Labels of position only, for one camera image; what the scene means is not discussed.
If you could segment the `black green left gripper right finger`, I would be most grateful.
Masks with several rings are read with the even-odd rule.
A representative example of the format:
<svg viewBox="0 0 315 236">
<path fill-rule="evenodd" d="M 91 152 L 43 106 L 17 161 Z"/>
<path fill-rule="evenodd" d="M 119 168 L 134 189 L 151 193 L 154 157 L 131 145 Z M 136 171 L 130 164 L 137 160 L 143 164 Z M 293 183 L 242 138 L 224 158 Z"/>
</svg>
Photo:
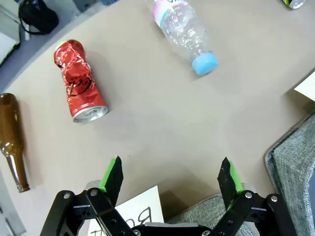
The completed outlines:
<svg viewBox="0 0 315 236">
<path fill-rule="evenodd" d="M 244 222 L 255 224 L 261 236 L 295 236 L 287 205 L 280 194 L 263 198 L 242 186 L 232 161 L 222 161 L 218 182 L 226 212 L 211 230 L 213 236 L 234 236 Z"/>
</svg>

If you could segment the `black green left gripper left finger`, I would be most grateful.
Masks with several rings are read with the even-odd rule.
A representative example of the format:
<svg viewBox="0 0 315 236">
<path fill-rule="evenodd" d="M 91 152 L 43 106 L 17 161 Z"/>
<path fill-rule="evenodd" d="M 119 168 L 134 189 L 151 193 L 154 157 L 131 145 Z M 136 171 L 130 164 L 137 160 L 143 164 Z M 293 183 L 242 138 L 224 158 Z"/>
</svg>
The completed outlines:
<svg viewBox="0 0 315 236">
<path fill-rule="evenodd" d="M 120 157 L 111 159 L 99 187 L 83 190 L 76 195 L 60 191 L 50 208 L 42 236 L 77 236 L 86 220 L 96 220 L 108 236 L 132 236 L 130 226 L 115 209 L 123 182 Z"/>
</svg>

